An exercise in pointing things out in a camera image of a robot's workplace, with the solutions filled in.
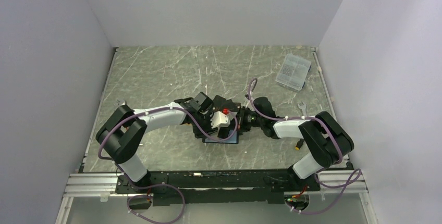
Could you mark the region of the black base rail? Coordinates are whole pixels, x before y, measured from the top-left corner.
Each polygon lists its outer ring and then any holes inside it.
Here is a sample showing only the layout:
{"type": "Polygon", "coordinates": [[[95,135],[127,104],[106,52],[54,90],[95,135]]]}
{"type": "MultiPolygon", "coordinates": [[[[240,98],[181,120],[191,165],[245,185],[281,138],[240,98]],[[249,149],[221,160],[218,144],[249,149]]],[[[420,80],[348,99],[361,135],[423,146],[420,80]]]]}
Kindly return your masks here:
{"type": "Polygon", "coordinates": [[[287,169],[152,171],[148,182],[131,185],[119,175],[116,194],[153,195],[154,206],[197,203],[267,202],[279,204],[295,194],[318,192],[313,177],[294,178],[287,169]]]}

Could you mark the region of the aluminium frame rail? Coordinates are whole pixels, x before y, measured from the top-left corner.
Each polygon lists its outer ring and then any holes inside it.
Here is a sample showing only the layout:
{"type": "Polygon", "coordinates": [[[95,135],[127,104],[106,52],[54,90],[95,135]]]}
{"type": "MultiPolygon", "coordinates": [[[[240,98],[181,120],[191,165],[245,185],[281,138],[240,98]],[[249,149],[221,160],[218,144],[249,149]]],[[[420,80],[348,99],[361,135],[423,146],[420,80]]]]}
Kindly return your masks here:
{"type": "MultiPolygon", "coordinates": [[[[332,171],[323,171],[318,175],[320,182],[328,185],[328,186],[338,186],[342,185],[349,178],[352,171],[350,170],[332,170],[332,171]]],[[[74,173],[71,174],[68,178],[66,187],[64,189],[63,197],[101,197],[107,198],[110,196],[133,196],[141,193],[132,193],[135,192],[129,187],[128,190],[124,189],[124,192],[116,192],[117,190],[118,177],[115,173],[74,173]]],[[[217,190],[252,190],[257,187],[230,187],[230,188],[214,188],[217,190]]],[[[210,188],[180,188],[182,191],[184,190],[193,190],[197,192],[208,191],[210,188]]],[[[327,188],[320,186],[320,189],[317,191],[313,190],[313,187],[308,188],[308,194],[338,194],[341,191],[341,188],[327,188]]],[[[344,193],[359,193],[359,194],[368,194],[369,190],[367,188],[365,179],[363,175],[360,175],[358,179],[348,185],[344,191],[344,193]]]]}

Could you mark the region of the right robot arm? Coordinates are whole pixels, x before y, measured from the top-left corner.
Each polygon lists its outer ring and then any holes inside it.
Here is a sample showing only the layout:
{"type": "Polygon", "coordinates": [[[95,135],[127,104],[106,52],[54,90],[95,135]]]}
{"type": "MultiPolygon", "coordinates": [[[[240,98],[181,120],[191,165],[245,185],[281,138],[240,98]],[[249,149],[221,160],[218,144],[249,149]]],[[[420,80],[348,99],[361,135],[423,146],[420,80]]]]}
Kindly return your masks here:
{"type": "Polygon", "coordinates": [[[304,119],[282,119],[276,116],[266,97],[253,102],[253,109],[239,111],[238,131],[260,128],[271,139],[297,138],[304,140],[309,152],[288,169],[287,183],[293,190],[307,184],[308,177],[342,160],[354,149],[354,142],[339,123],[326,111],[304,119]]]}

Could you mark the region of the clear plastic screw box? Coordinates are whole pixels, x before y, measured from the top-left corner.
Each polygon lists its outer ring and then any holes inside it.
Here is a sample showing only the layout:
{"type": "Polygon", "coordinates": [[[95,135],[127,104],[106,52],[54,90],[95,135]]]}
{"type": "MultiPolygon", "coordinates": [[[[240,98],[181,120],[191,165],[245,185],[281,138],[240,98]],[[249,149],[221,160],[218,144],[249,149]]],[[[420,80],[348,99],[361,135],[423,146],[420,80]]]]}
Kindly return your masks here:
{"type": "Polygon", "coordinates": [[[275,81],[284,88],[300,91],[305,86],[311,67],[311,61],[297,55],[287,54],[275,81]]]}

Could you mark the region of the black leather card holder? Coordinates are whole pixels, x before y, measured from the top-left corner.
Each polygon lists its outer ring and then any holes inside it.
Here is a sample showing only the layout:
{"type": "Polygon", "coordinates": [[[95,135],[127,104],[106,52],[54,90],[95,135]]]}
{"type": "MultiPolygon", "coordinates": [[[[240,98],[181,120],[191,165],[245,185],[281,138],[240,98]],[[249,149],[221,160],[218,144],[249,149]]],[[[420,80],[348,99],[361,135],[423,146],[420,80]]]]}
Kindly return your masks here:
{"type": "Polygon", "coordinates": [[[238,138],[238,134],[235,133],[232,137],[224,140],[224,141],[215,141],[212,139],[203,139],[202,140],[203,143],[215,143],[215,144],[238,144],[239,143],[239,138],[238,138]]]}

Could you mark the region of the black yellow screwdriver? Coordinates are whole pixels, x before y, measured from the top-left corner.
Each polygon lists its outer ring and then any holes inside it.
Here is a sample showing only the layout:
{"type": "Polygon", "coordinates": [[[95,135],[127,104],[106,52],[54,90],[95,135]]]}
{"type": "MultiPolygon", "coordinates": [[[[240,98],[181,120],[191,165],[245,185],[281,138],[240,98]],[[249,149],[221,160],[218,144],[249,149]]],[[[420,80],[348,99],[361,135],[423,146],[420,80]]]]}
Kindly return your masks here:
{"type": "Polygon", "coordinates": [[[303,146],[304,142],[305,142],[304,139],[300,139],[295,145],[295,150],[299,151],[301,149],[301,147],[303,146]]]}

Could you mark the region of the black card stack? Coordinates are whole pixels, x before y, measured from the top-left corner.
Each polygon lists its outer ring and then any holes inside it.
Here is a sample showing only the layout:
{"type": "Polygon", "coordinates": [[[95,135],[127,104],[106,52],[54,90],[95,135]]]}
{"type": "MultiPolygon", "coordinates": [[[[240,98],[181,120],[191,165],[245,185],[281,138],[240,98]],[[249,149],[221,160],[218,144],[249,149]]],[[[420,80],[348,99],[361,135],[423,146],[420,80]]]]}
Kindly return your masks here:
{"type": "Polygon", "coordinates": [[[232,99],[225,99],[220,95],[213,98],[212,110],[221,112],[238,112],[241,107],[240,103],[234,102],[232,99]]]}

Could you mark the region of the silver wrench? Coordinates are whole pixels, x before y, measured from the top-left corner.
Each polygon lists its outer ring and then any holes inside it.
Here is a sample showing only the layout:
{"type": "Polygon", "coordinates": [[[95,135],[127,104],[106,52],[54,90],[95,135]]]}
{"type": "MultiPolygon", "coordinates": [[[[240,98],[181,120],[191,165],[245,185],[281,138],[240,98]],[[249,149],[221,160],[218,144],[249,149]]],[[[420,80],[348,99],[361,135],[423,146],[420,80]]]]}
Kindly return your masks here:
{"type": "Polygon", "coordinates": [[[298,102],[297,106],[301,110],[302,115],[307,117],[308,113],[307,113],[307,110],[306,110],[306,103],[305,102],[298,102]]]}

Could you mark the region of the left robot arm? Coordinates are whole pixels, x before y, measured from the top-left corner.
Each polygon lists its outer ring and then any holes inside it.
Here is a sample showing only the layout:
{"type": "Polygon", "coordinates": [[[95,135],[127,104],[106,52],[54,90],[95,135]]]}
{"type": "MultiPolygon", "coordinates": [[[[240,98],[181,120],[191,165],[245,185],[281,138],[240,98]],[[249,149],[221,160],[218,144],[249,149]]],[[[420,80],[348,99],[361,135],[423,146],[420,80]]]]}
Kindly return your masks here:
{"type": "Polygon", "coordinates": [[[95,139],[129,177],[129,186],[142,193],[151,185],[151,173],[137,155],[144,134],[162,127],[189,124],[195,138],[203,139],[215,132],[210,122],[212,105],[212,99],[203,92],[151,109],[135,110],[123,104],[101,126],[95,139]]]}

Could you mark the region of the single black card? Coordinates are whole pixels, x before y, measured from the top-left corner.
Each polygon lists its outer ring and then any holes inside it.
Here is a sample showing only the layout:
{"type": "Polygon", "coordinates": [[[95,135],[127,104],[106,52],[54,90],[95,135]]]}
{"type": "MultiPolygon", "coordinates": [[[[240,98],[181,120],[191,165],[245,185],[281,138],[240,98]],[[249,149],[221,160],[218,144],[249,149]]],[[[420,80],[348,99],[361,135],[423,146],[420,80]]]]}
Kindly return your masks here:
{"type": "Polygon", "coordinates": [[[219,139],[229,139],[231,135],[231,127],[220,127],[218,130],[217,137],[219,139]]]}

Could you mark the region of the small metal clip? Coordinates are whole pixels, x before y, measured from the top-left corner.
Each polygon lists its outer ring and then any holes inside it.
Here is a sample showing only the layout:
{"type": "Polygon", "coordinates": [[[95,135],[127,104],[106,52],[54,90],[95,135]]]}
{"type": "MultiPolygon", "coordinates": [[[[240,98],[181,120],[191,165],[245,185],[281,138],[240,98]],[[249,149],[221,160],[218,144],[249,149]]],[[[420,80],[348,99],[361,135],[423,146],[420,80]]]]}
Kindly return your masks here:
{"type": "Polygon", "coordinates": [[[122,105],[126,105],[126,101],[124,99],[117,99],[114,103],[114,106],[116,108],[122,106],[122,105]]]}

